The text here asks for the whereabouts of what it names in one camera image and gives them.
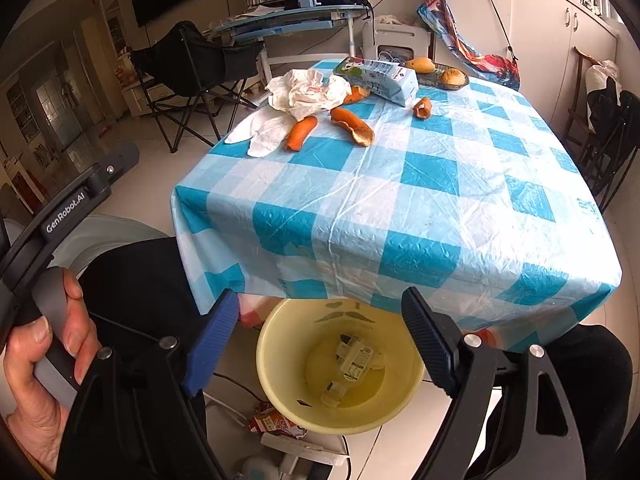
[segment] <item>white cloth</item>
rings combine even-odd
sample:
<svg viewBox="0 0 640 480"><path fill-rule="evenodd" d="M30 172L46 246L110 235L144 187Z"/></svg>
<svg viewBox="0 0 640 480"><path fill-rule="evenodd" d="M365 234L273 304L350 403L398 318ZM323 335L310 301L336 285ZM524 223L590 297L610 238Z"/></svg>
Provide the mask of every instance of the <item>white cloth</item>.
<svg viewBox="0 0 640 480"><path fill-rule="evenodd" d="M327 85L323 85L320 71L293 69L281 77L274 77L267 90L271 91L271 107L288 112L301 121L321 110L341 105L351 94L351 85L337 75L330 76Z"/></svg>
<svg viewBox="0 0 640 480"><path fill-rule="evenodd" d="M249 156L269 155L297 121L341 105L351 93L351 85L343 77L332 75L323 86L318 70L294 69L274 77L267 90L271 91L270 106L244 118L225 139L227 144L251 139Z"/></svg>
<svg viewBox="0 0 640 480"><path fill-rule="evenodd" d="M233 144L251 139L247 155L255 157L269 155L289 134L294 124L296 120L286 112L265 106L245 117L226 136L225 142Z"/></svg>

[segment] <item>door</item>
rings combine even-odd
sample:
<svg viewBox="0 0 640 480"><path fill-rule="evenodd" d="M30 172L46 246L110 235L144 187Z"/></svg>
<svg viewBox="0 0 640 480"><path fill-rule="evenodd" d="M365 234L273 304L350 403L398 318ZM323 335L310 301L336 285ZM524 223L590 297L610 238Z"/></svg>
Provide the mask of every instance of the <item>door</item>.
<svg viewBox="0 0 640 480"><path fill-rule="evenodd" d="M82 131L82 128L70 104L63 98L63 93L60 78L55 72L51 73L49 79L36 90L51 128L60 140L60 145L66 147Z"/></svg>
<svg viewBox="0 0 640 480"><path fill-rule="evenodd" d="M605 27L589 16L582 9L572 6L571 9L571 43L566 61L566 69L564 70L564 80L558 97L556 111L551 120L551 129L556 136L562 137L566 128L566 122L569 118L568 109L574 103L575 94L575 78L578 73L578 55L574 52L574 46L581 52L597 59L604 61L606 59L616 59L616 47L618 38L611 34ZM582 63L582 82L580 84L580 95L578 97L578 113L586 117L587 113L587 96L584 86L584 75L591 63L584 61ZM584 133L574 124L572 134L576 137L584 137Z"/></svg>
<svg viewBox="0 0 640 480"><path fill-rule="evenodd" d="M446 0L456 20L460 36L480 54L507 56L507 40L496 16L491 0ZM511 1L493 0L507 34L511 30ZM469 75L473 72L456 59L439 39L436 40L434 60L455 66Z"/></svg>
<svg viewBox="0 0 640 480"><path fill-rule="evenodd" d="M560 95L571 40L565 0L513 0L511 44L518 57L520 92L547 124Z"/></svg>

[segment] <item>screw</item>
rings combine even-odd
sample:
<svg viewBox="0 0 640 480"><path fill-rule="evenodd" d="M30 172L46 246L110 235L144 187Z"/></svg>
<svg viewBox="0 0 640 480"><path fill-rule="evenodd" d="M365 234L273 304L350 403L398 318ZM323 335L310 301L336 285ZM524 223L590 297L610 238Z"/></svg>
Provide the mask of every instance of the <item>screw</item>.
<svg viewBox="0 0 640 480"><path fill-rule="evenodd" d="M113 350L111 350L110 347L103 346L98 350L98 353L96 355L98 356L98 359L104 361L105 359L108 359L109 357L111 357L112 354L113 354Z"/></svg>
<svg viewBox="0 0 640 480"><path fill-rule="evenodd" d="M482 339L476 334L467 334L465 335L465 344L471 348L478 348L482 344Z"/></svg>
<svg viewBox="0 0 640 480"><path fill-rule="evenodd" d="M533 357L541 358L545 354L545 349L540 345L531 345L529 347L529 352Z"/></svg>
<svg viewBox="0 0 640 480"><path fill-rule="evenodd" d="M160 348L162 348L163 350L170 350L171 348L174 348L177 344L178 344L178 340L172 335L163 337L160 340Z"/></svg>

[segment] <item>hand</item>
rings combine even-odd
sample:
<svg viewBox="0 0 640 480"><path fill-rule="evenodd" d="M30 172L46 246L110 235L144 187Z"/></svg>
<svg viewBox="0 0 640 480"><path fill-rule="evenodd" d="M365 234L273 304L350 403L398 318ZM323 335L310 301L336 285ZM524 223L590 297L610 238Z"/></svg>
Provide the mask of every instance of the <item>hand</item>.
<svg viewBox="0 0 640 480"><path fill-rule="evenodd" d="M63 279L66 321L62 343L76 358L74 375L82 383L100 343L78 280L68 269L63 269ZM43 316L11 330L4 356L4 374L17 404L7 417L7 425L22 447L50 474L56 470L69 412L33 376L33 364L44 357L52 338L51 326Z"/></svg>

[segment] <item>black folding chair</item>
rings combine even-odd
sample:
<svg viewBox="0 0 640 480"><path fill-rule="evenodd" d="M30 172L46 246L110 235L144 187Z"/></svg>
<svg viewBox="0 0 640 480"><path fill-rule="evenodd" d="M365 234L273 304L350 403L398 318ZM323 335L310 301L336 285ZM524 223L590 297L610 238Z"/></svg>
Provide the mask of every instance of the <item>black folding chair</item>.
<svg viewBox="0 0 640 480"><path fill-rule="evenodd" d="M607 135L601 138L597 136L602 128L594 115L600 110L593 106L591 119L596 134L590 136L578 158L578 168L590 186L593 197L602 193L599 205L601 212L605 211L620 189L640 147L640 99L623 90L620 92L620 106L616 105L614 109L607 105L606 108L609 108L607 120L601 123ZM609 193L625 161L628 161L625 171L613 192Z"/></svg>
<svg viewBox="0 0 640 480"><path fill-rule="evenodd" d="M213 146L208 139L188 126L194 112L209 117L213 131L220 140L214 118L225 103L234 107L227 132L233 127L239 105L256 108L251 101L242 97L242 92L246 80L258 73L255 62L262 48L261 41L242 46L216 45L207 41L193 23L178 22L155 45L131 53L131 62L138 74L147 105L171 153L178 151L185 130ZM151 79L145 80L145 74L151 76ZM226 85L229 81L234 82L232 86ZM149 89L158 84L167 86L173 93L152 99ZM178 106L167 102L176 96L186 97L187 103ZM220 100L218 108L213 112L209 106L210 97ZM180 114L180 118L174 117L174 114ZM178 125L173 143L162 126L161 116Z"/></svg>

